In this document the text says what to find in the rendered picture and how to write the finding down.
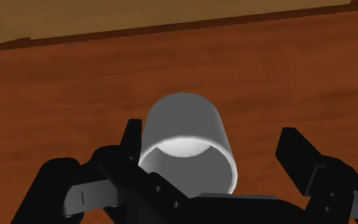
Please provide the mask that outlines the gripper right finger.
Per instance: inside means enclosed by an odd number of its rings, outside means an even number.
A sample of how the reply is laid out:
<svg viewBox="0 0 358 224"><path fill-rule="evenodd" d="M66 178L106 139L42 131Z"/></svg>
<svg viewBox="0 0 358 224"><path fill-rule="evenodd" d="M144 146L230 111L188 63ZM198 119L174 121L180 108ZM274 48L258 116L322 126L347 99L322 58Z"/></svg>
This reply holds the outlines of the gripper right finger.
<svg viewBox="0 0 358 224"><path fill-rule="evenodd" d="M305 212L315 224L358 224L358 173L326 156L295 128L281 131L275 156L299 192L309 197Z"/></svg>

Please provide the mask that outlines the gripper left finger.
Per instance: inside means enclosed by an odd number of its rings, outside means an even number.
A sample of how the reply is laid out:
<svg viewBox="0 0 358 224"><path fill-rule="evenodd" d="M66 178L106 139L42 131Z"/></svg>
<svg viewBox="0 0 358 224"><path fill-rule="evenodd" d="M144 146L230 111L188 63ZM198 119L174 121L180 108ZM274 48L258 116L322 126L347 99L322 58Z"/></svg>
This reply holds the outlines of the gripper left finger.
<svg viewBox="0 0 358 224"><path fill-rule="evenodd" d="M98 148L86 164L73 158L45 162L11 224L80 224L84 211L70 212L67 194L96 181L114 190L114 202L102 207L114 224L190 224L188 198L159 174L137 165L141 125L139 119L129 120L121 143Z"/></svg>

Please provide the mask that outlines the grey cylindrical cup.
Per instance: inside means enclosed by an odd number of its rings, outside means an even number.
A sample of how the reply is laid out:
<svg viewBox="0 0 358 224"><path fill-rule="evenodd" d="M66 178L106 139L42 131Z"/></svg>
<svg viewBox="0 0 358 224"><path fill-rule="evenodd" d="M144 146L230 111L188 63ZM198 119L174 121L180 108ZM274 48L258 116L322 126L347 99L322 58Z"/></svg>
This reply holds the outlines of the grey cylindrical cup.
<svg viewBox="0 0 358 224"><path fill-rule="evenodd" d="M139 166L187 197L233 193L234 156L216 107L201 95L179 92L153 104L142 133Z"/></svg>

